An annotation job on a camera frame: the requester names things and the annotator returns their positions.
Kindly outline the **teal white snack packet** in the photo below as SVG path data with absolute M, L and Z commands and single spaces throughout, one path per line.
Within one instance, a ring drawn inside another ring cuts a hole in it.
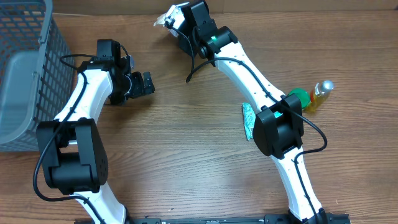
M 256 114 L 251 105 L 246 102 L 242 104 L 242 110 L 243 110 L 243 124 L 244 124 L 246 138 L 248 141 L 250 141 L 253 138 L 252 134 L 253 134 Z

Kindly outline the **green lid white jar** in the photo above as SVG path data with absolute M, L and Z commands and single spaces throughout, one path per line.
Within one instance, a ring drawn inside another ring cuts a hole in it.
M 289 92 L 290 95 L 295 95 L 301 102 L 302 109 L 304 110 L 310 104 L 310 95 L 302 88 L 295 88 Z

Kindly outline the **yellow juice bottle silver cap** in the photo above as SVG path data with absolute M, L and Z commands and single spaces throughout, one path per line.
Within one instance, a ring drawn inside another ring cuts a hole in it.
M 310 103 L 304 109 L 306 113 L 315 113 L 317 109 L 328 99 L 331 91 L 334 89 L 334 83 L 331 80 L 318 82 L 310 92 Z

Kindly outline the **brown white snack packet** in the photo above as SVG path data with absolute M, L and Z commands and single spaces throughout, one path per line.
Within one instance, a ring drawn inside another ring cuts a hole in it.
M 170 23 L 169 18 L 166 16 L 166 14 L 162 14 L 154 22 L 154 26 L 166 27 L 166 26 L 168 26 L 169 23 Z

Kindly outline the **teal white tissue pack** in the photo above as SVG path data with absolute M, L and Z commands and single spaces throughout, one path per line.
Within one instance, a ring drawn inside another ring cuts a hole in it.
M 280 116 L 282 116 L 282 115 L 283 115 L 283 114 L 280 113 L 280 112 L 278 112 L 278 111 L 274 112 L 275 118 L 278 118 L 278 117 L 280 117 Z

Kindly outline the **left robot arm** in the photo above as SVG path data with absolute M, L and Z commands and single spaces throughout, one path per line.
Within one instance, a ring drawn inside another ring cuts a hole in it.
M 153 94 L 149 72 L 133 72 L 134 61 L 112 39 L 97 41 L 96 55 L 79 67 L 76 87 L 54 119 L 37 127 L 40 157 L 32 178 L 36 195 L 48 202 L 76 200 L 90 223 L 132 223 L 108 184 L 109 165 L 97 120 L 105 101 L 123 105 Z

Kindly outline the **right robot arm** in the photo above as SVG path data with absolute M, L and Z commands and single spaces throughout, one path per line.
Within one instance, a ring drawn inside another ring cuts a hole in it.
M 318 127 L 303 117 L 299 97 L 284 94 L 266 79 L 232 30 L 217 27 L 205 1 L 173 5 L 156 24 L 168 28 L 189 56 L 199 55 L 224 73 L 248 100 L 255 113 L 252 137 L 277 167 L 289 201 L 289 222 L 328 223 L 303 159 L 303 126 Z

